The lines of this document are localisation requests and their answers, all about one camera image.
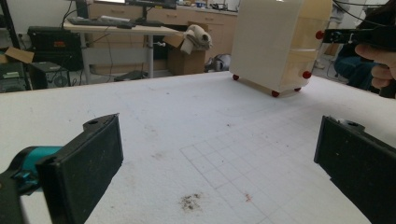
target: red knob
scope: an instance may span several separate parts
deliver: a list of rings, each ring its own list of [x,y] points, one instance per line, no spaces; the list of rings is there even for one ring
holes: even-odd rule
[[[310,73],[310,72],[308,72],[308,71],[303,72],[303,78],[309,79],[309,78],[311,78],[311,77],[312,77],[312,73]]]
[[[317,31],[317,33],[315,34],[315,37],[317,39],[323,39],[324,37],[324,32],[323,31]]]

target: white cabinet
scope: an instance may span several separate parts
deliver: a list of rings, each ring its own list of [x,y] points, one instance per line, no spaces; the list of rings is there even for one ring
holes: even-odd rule
[[[230,71],[272,91],[296,90],[308,83],[332,0],[242,1]]]

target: black equipment box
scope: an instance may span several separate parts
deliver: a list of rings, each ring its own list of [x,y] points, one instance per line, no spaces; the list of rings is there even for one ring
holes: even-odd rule
[[[71,86],[69,71],[56,63],[30,63],[29,77],[33,90]]]
[[[0,64],[0,92],[29,91],[22,63]]]
[[[27,34],[35,53],[33,62],[57,63],[69,71],[83,68],[79,34],[46,26],[31,26]]]

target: table surface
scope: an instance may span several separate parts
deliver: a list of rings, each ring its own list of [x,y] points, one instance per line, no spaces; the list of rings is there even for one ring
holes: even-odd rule
[[[73,25],[66,21],[64,23],[64,29],[70,30],[74,33],[111,33],[111,34],[128,34],[128,35],[174,35],[178,33],[177,30],[173,30],[167,27],[150,27],[136,25],[132,29],[121,29],[114,26],[86,26],[86,25]]]
[[[369,223],[313,162],[318,130],[330,115],[396,146],[396,102],[320,77],[269,93],[228,72],[4,93],[0,170],[120,113],[123,165],[87,223]],[[22,200],[50,223],[41,192]]]

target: desk leg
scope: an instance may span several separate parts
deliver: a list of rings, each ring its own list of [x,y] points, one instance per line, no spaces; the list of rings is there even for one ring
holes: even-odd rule
[[[91,72],[90,72],[90,65],[87,63],[87,56],[84,50],[87,48],[87,44],[85,42],[85,34],[80,33],[79,38],[81,40],[81,54],[82,54],[82,63],[84,64],[85,82],[87,85],[89,85],[91,83]]]
[[[152,35],[148,35],[148,78],[153,78],[154,73],[154,47]]]

